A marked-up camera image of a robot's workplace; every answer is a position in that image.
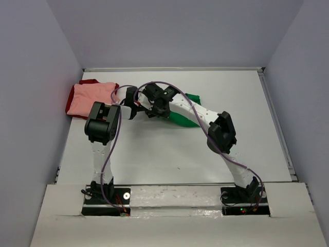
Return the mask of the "green t shirt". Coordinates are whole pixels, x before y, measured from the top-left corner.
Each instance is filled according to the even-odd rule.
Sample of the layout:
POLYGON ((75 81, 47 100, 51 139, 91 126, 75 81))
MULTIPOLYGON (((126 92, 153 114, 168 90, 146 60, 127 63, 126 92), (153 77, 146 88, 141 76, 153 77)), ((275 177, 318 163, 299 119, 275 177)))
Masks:
MULTIPOLYGON (((186 93, 186 96, 193 102, 201 105, 201 101, 200 101, 200 96, 199 95, 193 95, 193 94, 188 94, 186 93)), ((180 127, 184 127, 184 128, 198 128, 199 125, 194 123, 193 121, 189 120, 188 118, 175 113, 175 112, 171 112, 169 115, 169 120, 171 122, 173 122, 174 124, 180 126, 180 127)))

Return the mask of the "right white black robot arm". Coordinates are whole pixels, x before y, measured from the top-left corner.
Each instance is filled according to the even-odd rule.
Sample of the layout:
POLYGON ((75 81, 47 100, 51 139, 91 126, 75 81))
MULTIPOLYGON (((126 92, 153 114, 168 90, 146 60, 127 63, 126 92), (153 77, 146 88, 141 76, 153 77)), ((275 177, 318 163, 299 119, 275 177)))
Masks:
POLYGON ((192 102, 179 88, 160 81, 143 84, 136 90, 133 99, 152 115, 167 118, 174 112, 200 126, 209 149, 221 156, 231 172, 237 197, 243 202, 258 198, 254 205, 258 207, 264 194, 264 184, 257 173, 229 155, 237 140, 228 112, 208 110, 192 102))

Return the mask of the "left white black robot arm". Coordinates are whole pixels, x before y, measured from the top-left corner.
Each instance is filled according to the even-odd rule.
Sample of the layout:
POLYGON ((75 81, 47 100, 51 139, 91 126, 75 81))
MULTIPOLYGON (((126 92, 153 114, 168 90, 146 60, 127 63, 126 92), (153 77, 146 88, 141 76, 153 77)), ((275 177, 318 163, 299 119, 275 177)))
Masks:
POLYGON ((121 104, 94 102, 85 123, 84 133, 92 146, 93 179, 90 183, 90 196, 102 203, 114 206, 114 176, 111 171, 111 154, 116 145, 122 121, 121 104))

